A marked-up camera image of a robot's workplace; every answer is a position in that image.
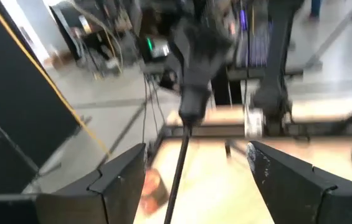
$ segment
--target gray floor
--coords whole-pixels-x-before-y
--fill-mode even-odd
[[[323,66],[307,70],[302,80],[288,82],[293,100],[352,96],[352,0],[323,1],[319,24],[306,22],[309,1],[296,16],[292,38],[297,43],[297,50],[305,54],[302,56],[305,60],[318,53]],[[94,80],[90,73],[75,66],[60,71],[49,70],[49,73],[76,112],[92,117],[88,127],[105,143],[106,148],[113,147],[145,98],[143,77],[137,66],[125,69],[118,78],[104,80]],[[249,91],[255,86],[254,82],[250,82]],[[158,94],[165,116],[178,108],[176,96],[165,91]],[[159,128],[163,120],[157,104],[153,106]],[[119,142],[112,157],[142,142],[142,121],[143,113]],[[155,137],[153,110],[149,104],[144,141],[154,140]],[[42,190],[53,192],[82,177],[96,167],[103,155],[98,144],[85,131],[81,131],[65,142],[47,164],[46,168],[59,163],[61,167],[39,180]]]

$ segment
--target wooden surface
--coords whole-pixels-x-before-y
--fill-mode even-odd
[[[352,140],[314,140],[309,146],[292,140],[263,141],[276,149],[352,180]],[[245,146],[247,141],[239,141]],[[180,141],[166,141],[153,163],[170,191]],[[253,180],[247,159],[223,141],[192,141],[188,148],[172,224],[273,223]],[[163,223],[167,204],[151,216],[138,209],[135,223]]]
[[[294,101],[292,116],[295,121],[329,121],[347,117],[352,112],[352,98],[340,100]],[[235,124],[244,122],[242,106],[223,106],[206,111],[204,124]],[[167,119],[168,124],[179,124],[177,111]]]

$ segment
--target desk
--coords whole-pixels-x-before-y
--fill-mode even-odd
[[[344,110],[330,105],[324,116],[317,118],[341,118],[352,110],[352,101],[343,101]],[[305,116],[301,105],[300,118]],[[208,111],[205,123],[243,122],[242,108],[219,108]],[[177,123],[178,117],[171,114],[168,123]],[[352,180],[352,139],[313,139],[310,145],[299,144],[292,139],[263,139],[278,150],[312,163],[323,170]],[[246,140],[238,141],[244,147]],[[158,151],[152,167],[159,170],[170,192],[180,151],[181,140],[165,140]],[[261,194],[256,187],[247,159],[236,152],[226,158],[224,140],[193,139],[188,147],[179,193],[174,208],[173,224],[219,224],[219,223],[273,223]],[[167,204],[147,217],[139,208],[137,224],[163,223]]]

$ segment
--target green light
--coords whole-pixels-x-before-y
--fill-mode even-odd
[[[151,42],[151,39],[147,38],[146,41],[147,41],[147,43],[148,43],[148,47],[150,48],[150,50],[152,50],[152,42]]]

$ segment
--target purple light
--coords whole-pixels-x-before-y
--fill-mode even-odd
[[[242,26],[243,30],[247,30],[246,14],[244,10],[240,11],[240,25]]]

